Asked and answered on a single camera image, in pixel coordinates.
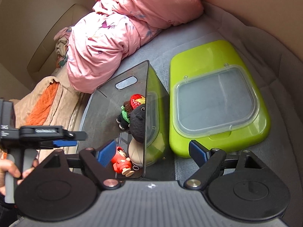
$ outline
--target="human hand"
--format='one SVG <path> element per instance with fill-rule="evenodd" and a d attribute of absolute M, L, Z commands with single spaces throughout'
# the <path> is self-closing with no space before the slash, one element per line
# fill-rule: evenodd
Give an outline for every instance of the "human hand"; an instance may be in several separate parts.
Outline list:
<path fill-rule="evenodd" d="M 38 165 L 38 160 L 34 160 L 33 167 L 22 173 L 22 179 L 18 180 L 20 184 Z M 0 159 L 0 193 L 5 195 L 5 172 L 9 172 L 13 177 L 19 178 L 21 176 L 17 166 L 8 159 Z"/>

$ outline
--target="crocheted doll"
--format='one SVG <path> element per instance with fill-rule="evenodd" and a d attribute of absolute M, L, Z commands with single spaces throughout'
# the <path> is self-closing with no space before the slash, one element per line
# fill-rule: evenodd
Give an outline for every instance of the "crocheted doll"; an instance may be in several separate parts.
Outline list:
<path fill-rule="evenodd" d="M 128 129 L 129 127 L 129 115 L 138 106 L 145 104 L 145 97 L 140 94 L 134 94 L 129 101 L 123 103 L 121 107 L 121 113 L 117 117 L 117 123 L 121 130 Z"/>

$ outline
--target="knitted toy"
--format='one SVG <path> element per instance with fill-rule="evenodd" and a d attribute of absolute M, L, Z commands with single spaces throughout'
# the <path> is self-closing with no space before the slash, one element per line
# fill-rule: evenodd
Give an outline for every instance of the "knitted toy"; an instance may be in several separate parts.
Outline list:
<path fill-rule="evenodd" d="M 129 132 L 137 142 L 144 143 L 145 104 L 136 107 L 130 113 L 129 120 Z"/>
<path fill-rule="evenodd" d="M 145 97 L 140 94 L 132 95 L 129 101 L 123 103 L 121 113 L 116 119 L 121 130 L 125 130 L 129 127 L 130 113 L 141 104 L 145 104 Z"/>

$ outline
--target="lime green box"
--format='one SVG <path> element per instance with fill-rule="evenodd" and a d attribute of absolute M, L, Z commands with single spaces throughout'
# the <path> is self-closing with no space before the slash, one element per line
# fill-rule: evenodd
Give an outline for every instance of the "lime green box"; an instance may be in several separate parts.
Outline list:
<path fill-rule="evenodd" d="M 226 152 L 261 142 L 270 130 L 262 96 L 233 46 L 219 40 L 176 55 L 170 69 L 169 143 L 189 157 L 197 140 Z"/>

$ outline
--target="orange blanket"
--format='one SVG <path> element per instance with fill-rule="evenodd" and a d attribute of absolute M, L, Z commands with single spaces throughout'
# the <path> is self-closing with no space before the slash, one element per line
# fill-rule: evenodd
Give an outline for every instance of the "orange blanket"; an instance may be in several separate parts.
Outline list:
<path fill-rule="evenodd" d="M 46 121 L 51 106 L 54 102 L 57 90 L 59 87 L 58 82 L 51 83 L 40 96 L 33 111 L 28 115 L 25 125 L 43 125 Z"/>

